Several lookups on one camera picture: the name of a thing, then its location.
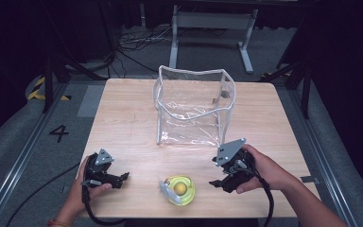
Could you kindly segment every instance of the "transparent plastic package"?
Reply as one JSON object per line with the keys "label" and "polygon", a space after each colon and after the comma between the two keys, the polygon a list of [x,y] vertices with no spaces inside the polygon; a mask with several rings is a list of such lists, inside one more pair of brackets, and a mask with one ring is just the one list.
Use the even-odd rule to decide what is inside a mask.
{"label": "transparent plastic package", "polygon": [[225,141],[235,100],[235,84],[223,70],[194,72],[161,66],[153,88],[158,111],[157,144]]}

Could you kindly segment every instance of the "forearm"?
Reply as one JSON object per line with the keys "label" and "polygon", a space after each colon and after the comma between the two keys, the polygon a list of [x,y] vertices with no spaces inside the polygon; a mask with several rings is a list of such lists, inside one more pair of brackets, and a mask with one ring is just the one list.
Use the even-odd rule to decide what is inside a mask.
{"label": "forearm", "polygon": [[290,185],[281,191],[302,226],[347,226],[299,180],[292,180]]}

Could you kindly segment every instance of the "yellow and black hazard tape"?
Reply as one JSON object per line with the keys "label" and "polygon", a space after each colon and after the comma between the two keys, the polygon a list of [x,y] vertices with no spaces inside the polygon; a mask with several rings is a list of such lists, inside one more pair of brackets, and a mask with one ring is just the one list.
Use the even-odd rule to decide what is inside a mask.
{"label": "yellow and black hazard tape", "polygon": [[[34,85],[34,88],[32,89],[30,95],[28,95],[28,99],[41,99],[45,100],[45,95],[38,94],[38,91],[40,90],[41,86],[43,86],[43,83],[45,82],[45,77],[41,76],[37,82]],[[62,101],[69,101],[72,99],[72,96],[62,96],[60,100]]]}

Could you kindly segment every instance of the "human hand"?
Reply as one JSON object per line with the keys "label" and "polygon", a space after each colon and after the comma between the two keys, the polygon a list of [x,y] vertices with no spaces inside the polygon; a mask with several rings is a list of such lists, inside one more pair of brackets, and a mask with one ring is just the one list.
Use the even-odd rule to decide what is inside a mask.
{"label": "human hand", "polygon": [[[270,189],[284,190],[292,181],[297,181],[293,175],[251,145],[243,145],[242,149],[254,157],[255,166],[261,177],[269,183]],[[252,178],[248,182],[240,184],[236,188],[236,192],[241,194],[259,187],[262,187],[262,184],[257,178]]]}
{"label": "human hand", "polygon": [[[84,181],[84,169],[87,164],[88,156],[81,163],[78,176],[72,184],[70,188],[69,195],[67,196],[66,202],[64,203],[61,210],[58,212],[55,217],[55,221],[63,222],[63,223],[73,223],[76,216],[85,209],[85,205],[82,202],[82,185],[81,183]],[[95,188],[88,188],[90,192],[90,199],[93,200],[104,191],[111,189],[112,186],[110,183],[104,183]]]}

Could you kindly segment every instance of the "light wood surface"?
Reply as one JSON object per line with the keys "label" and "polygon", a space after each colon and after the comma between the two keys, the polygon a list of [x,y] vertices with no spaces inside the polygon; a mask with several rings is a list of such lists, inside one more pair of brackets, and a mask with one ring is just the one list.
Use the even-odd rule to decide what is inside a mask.
{"label": "light wood surface", "polygon": [[[226,177],[222,168],[211,161],[216,156],[215,147],[156,144],[154,82],[153,79],[109,79],[106,83],[83,159],[103,148],[115,159],[108,173],[120,176],[129,172],[130,176],[121,189],[111,190],[92,202],[95,214],[115,218],[266,217],[269,203],[263,189],[237,195],[208,184]],[[310,175],[273,85],[236,83],[236,101],[226,142],[243,137],[294,176]],[[174,175],[189,176],[196,186],[195,198],[185,206],[172,204],[160,192],[159,180]],[[313,183],[305,185],[319,196]],[[273,216],[295,217],[283,194],[278,191],[272,194]]]}

